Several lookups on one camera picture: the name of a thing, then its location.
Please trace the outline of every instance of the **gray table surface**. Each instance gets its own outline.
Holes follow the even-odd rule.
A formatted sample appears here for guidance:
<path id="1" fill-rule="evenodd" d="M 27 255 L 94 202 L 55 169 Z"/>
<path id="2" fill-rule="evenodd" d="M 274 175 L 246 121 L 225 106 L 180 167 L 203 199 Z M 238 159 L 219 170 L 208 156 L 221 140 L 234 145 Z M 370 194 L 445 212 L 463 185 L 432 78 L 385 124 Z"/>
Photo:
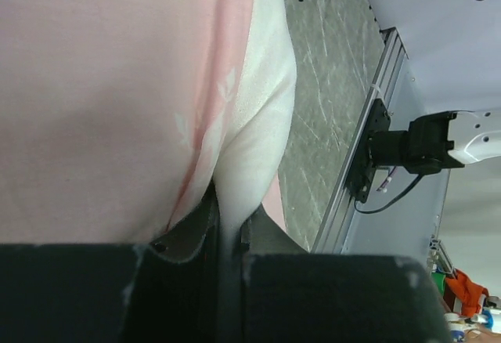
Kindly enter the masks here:
<path id="1" fill-rule="evenodd" d="M 310 249 L 383 52 L 367 0 L 286 0 L 296 107 L 279 169 L 287 232 Z"/>

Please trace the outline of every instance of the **green object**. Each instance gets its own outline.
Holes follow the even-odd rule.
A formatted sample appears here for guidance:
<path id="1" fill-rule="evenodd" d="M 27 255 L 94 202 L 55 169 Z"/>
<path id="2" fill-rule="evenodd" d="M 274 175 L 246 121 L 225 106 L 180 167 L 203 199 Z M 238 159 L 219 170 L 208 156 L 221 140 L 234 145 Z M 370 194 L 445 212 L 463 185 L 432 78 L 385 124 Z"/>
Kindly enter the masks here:
<path id="1" fill-rule="evenodd" d="M 437 284 L 438 291 L 443 296 L 445 292 L 445 275 L 441 273 L 432 273 L 431 277 L 435 284 Z"/>

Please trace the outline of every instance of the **cable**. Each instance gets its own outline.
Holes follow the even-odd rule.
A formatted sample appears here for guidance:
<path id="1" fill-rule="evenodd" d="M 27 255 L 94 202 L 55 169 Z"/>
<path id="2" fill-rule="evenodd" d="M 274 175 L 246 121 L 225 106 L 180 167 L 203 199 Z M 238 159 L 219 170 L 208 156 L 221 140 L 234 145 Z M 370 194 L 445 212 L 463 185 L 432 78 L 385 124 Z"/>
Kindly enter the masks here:
<path id="1" fill-rule="evenodd" d="M 382 208 L 378 208 L 376 210 L 369 210 L 369 211 L 362 211 L 357 208 L 357 201 L 355 200 L 354 205 L 355 205 L 355 210 L 359 212 L 360 214 L 368 215 L 368 214 L 377 214 L 378 212 L 382 212 L 392 206 L 393 204 L 396 204 L 399 202 L 403 197 L 405 197 L 407 194 L 410 193 L 412 189 L 416 187 L 417 184 L 423 179 L 424 175 L 418 175 L 416 178 L 407 186 L 398 196 L 396 196 L 394 199 L 392 199 L 390 202 L 385 204 Z"/>

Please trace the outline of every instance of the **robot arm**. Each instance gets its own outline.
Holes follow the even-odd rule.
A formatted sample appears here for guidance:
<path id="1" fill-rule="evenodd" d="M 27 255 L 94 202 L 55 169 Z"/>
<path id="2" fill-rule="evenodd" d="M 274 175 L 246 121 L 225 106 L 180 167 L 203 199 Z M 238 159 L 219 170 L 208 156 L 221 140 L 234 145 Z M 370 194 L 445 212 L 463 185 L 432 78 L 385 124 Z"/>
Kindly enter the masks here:
<path id="1" fill-rule="evenodd" d="M 423 177 L 501 156 L 501 110 L 441 112 L 418 117 L 408 130 L 389 127 L 390 115 L 376 99 L 347 179 L 363 203 L 378 168 L 400 166 Z"/>
<path id="2" fill-rule="evenodd" d="M 501 110 L 458 112 L 449 122 L 449 155 L 463 164 L 501 156 Z"/>

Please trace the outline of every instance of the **cloth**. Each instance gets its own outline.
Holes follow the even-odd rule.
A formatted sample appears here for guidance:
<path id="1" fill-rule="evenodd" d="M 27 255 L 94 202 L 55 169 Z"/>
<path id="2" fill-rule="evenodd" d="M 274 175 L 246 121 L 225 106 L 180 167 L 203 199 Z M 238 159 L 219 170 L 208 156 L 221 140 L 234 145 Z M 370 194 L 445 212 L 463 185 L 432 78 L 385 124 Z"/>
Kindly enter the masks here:
<path id="1" fill-rule="evenodd" d="M 461 314 L 465 317 L 472 317 L 480 313 L 480 297 L 484 294 L 488 297 L 488 290 L 471 281 L 467 274 L 461 270 L 456 270 L 456 278 L 445 278 L 445 282 L 454 295 L 461 301 Z"/>
<path id="2" fill-rule="evenodd" d="M 145 242 L 211 179 L 234 231 L 295 78 L 283 0 L 0 0 L 0 242 Z"/>

